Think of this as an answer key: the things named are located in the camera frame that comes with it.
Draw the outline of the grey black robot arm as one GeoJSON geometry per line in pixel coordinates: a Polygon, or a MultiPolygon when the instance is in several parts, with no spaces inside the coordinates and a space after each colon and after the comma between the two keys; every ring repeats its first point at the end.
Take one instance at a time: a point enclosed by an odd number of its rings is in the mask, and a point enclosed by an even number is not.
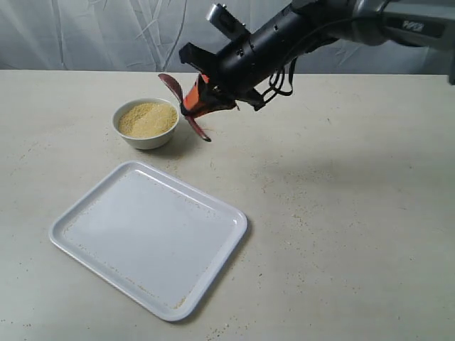
{"type": "Polygon", "coordinates": [[[453,1],[292,1],[253,33],[216,4],[208,21],[230,42],[217,53],[192,43],[180,49],[181,62],[200,73],[181,102],[190,117],[239,101],[263,108],[268,100],[255,89],[260,82],[337,40],[454,50],[453,1]]]}

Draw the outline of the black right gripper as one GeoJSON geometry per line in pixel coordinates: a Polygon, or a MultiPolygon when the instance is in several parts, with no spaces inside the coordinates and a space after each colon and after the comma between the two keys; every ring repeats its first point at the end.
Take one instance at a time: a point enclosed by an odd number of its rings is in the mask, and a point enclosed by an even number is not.
{"type": "Polygon", "coordinates": [[[179,50],[182,63],[200,72],[181,103],[182,114],[196,119],[205,114],[236,108],[246,102],[254,110],[265,106],[265,93],[255,86],[304,53],[328,45],[324,33],[308,36],[316,27],[310,20],[282,9],[249,36],[229,42],[217,53],[187,43],[179,50]]]}

